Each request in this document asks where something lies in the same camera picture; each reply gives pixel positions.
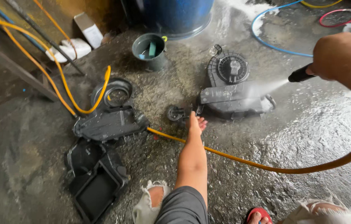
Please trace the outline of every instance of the pressure washer nozzle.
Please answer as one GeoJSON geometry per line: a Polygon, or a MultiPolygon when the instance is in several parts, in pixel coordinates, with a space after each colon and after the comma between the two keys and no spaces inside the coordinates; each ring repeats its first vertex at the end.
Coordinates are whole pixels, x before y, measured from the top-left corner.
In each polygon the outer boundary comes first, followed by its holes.
{"type": "Polygon", "coordinates": [[[305,81],[307,79],[311,79],[311,78],[316,77],[315,75],[307,74],[305,72],[307,67],[310,66],[311,64],[308,64],[308,65],[302,67],[301,69],[297,69],[296,71],[292,72],[292,74],[288,78],[289,82],[299,83],[299,82],[305,81]]]}

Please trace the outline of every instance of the red hose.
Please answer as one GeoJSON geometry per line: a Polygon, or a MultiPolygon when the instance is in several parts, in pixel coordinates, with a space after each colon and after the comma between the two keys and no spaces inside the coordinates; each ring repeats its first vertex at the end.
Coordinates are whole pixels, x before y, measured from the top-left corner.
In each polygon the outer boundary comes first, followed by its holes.
{"type": "Polygon", "coordinates": [[[323,18],[325,18],[325,16],[327,16],[327,15],[329,15],[329,14],[331,14],[331,13],[334,13],[334,12],[343,12],[343,11],[347,11],[347,9],[333,10],[333,11],[331,11],[331,12],[328,12],[328,13],[324,14],[324,15],[319,19],[319,24],[320,24],[321,26],[323,26],[323,27],[338,27],[338,26],[342,26],[342,25],[346,25],[346,24],[348,24],[348,23],[351,23],[351,19],[348,20],[347,22],[339,23],[339,24],[336,24],[336,25],[330,25],[330,26],[325,25],[325,24],[322,23],[322,20],[323,20],[323,18]]]}

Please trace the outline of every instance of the white foam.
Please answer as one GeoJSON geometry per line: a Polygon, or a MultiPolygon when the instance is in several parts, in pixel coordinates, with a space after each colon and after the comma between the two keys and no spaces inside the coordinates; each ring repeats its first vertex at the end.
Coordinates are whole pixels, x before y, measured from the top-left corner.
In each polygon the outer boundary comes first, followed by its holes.
{"type": "MultiPolygon", "coordinates": [[[[269,4],[248,4],[248,0],[221,0],[224,4],[227,4],[235,9],[238,9],[242,11],[245,16],[250,20],[253,21],[253,19],[260,13],[264,12],[267,9],[274,8],[276,6],[271,6],[269,4]]],[[[278,14],[279,10],[273,10],[268,13],[271,14],[278,14]]],[[[253,26],[253,32],[256,35],[261,34],[261,26],[263,25],[262,18],[265,17],[265,15],[262,15],[260,18],[256,20],[253,26]]]]}

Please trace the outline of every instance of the red flip-flop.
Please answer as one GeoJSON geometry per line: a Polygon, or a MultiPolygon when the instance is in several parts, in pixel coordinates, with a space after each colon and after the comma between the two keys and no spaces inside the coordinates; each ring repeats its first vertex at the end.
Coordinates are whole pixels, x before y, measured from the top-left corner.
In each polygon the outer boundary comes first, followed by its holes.
{"type": "Polygon", "coordinates": [[[259,213],[261,214],[261,218],[267,217],[268,220],[269,220],[271,223],[273,223],[272,220],[271,220],[271,217],[268,215],[268,212],[267,212],[264,208],[259,208],[259,207],[253,208],[253,209],[250,211],[246,223],[249,223],[249,221],[250,221],[250,219],[251,219],[251,216],[252,216],[255,212],[259,212],[259,213]]]}

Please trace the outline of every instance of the wet concrete floor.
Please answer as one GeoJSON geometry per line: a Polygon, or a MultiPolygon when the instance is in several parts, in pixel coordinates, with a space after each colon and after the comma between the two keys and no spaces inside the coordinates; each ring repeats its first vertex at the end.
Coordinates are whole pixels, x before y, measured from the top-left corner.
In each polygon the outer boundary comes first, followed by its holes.
{"type": "MultiPolygon", "coordinates": [[[[351,6],[342,3],[339,7],[351,6]]],[[[322,36],[341,28],[317,23],[324,10],[302,5],[268,15],[262,38],[289,50],[310,54],[322,36]]],[[[218,43],[241,53],[250,66],[248,80],[286,79],[310,58],[283,54],[259,44],[250,33],[243,12],[216,1],[213,17],[201,34],[167,43],[168,63],[160,72],[143,71],[130,49],[141,34],[127,31],[77,63],[88,71],[80,77],[70,66],[64,71],[71,91],[82,108],[89,108],[93,88],[103,81],[107,65],[112,77],[122,77],[136,87],[134,103],[151,127],[186,137],[184,128],[164,115],[170,104],[195,101],[207,87],[206,66],[218,43]]],[[[8,74],[0,74],[2,79],[8,74]]],[[[58,76],[54,79],[62,92],[58,76]]],[[[0,223],[80,223],[66,190],[69,183],[63,154],[76,137],[75,120],[60,102],[51,103],[21,80],[3,81],[0,92],[0,223]]],[[[276,110],[260,117],[236,121],[208,118],[202,135],[206,146],[266,166],[297,168],[325,163],[351,150],[351,92],[336,82],[314,78],[288,83],[272,96],[276,110]]],[[[156,138],[127,138],[117,148],[130,177],[126,193],[104,219],[106,224],[132,223],[131,209],[148,180],[166,180],[174,186],[182,144],[156,138]]],[[[284,219],[304,197],[325,198],[334,193],[351,208],[351,164],[304,175],[278,174],[246,166],[208,153],[208,212],[210,223],[242,223],[255,206],[266,208],[273,221],[284,219]]]]}

